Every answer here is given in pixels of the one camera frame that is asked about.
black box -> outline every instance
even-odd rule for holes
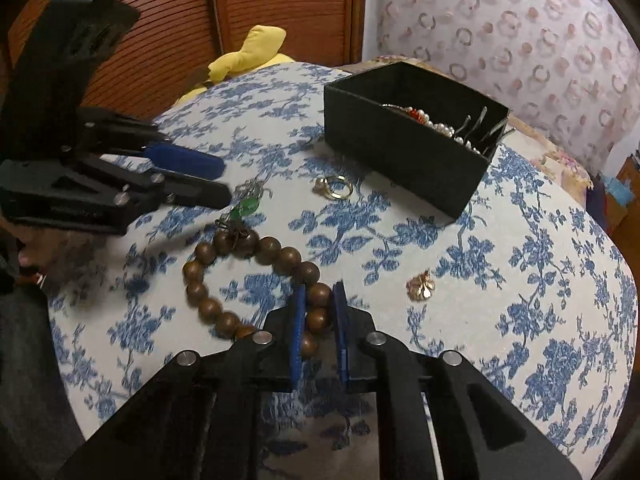
[[[468,132],[479,155],[454,139],[383,104],[424,110],[430,120]],[[457,219],[478,188],[506,127],[483,139],[509,109],[461,83],[398,62],[324,86],[324,134],[334,150],[378,171]]]

dark clothing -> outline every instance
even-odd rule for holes
[[[2,292],[0,478],[50,479],[84,438],[60,378],[46,297],[35,285]]]

metal hairpin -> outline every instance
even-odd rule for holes
[[[485,115],[486,115],[486,106],[482,107],[482,111],[480,112],[480,116],[478,117],[476,124],[474,124],[473,127],[466,133],[465,137],[463,137],[463,140],[467,140],[469,135],[471,135],[474,131],[478,129],[480,124],[482,124],[482,121],[484,121]]]
[[[482,154],[484,155],[487,152],[491,151],[491,148],[494,146],[497,146],[498,144],[500,144],[500,141],[504,139],[504,137],[506,137],[507,135],[509,135],[510,133],[514,132],[516,129],[512,128],[511,130],[507,130],[505,131],[500,137],[498,137],[498,139],[495,142],[492,142],[491,144],[489,144],[483,151]]]
[[[476,146],[482,144],[487,139],[491,139],[491,137],[493,137],[494,133],[497,132],[498,130],[500,130],[500,128],[503,127],[508,121],[509,121],[508,117],[505,117],[503,120],[501,120],[498,124],[496,124],[493,128],[491,128],[489,133],[485,134],[482,137],[482,139],[480,139],[480,140],[478,140],[478,142],[476,142]]]
[[[468,115],[466,116],[465,122],[462,123],[462,126],[460,126],[453,134],[456,136],[457,134],[459,134],[462,130],[464,130],[466,128],[466,126],[471,122],[471,116]]]

gold ring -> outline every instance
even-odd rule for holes
[[[346,194],[333,192],[330,185],[331,182],[343,183],[347,188],[349,188],[349,192]],[[329,200],[346,200],[353,193],[353,184],[349,182],[346,177],[343,177],[341,175],[322,176],[316,179],[314,191],[323,195]]]

wooden bead bracelet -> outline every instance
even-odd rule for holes
[[[216,221],[219,227],[213,243],[200,242],[194,250],[195,259],[184,264],[182,275],[187,283],[187,300],[198,308],[200,319],[215,324],[219,337],[240,339],[257,331],[252,325],[242,324],[235,312],[223,310],[218,298],[210,297],[203,283],[204,269],[218,256],[233,254],[238,258],[251,258],[261,265],[273,265],[281,276],[292,276],[294,283],[306,285],[306,330],[302,334],[301,356],[307,359],[316,354],[318,342],[314,334],[329,325],[327,306],[331,301],[331,288],[319,283],[320,269],[313,262],[303,262],[300,252],[294,247],[282,247],[276,238],[260,238],[258,233],[246,227],[240,219]]]

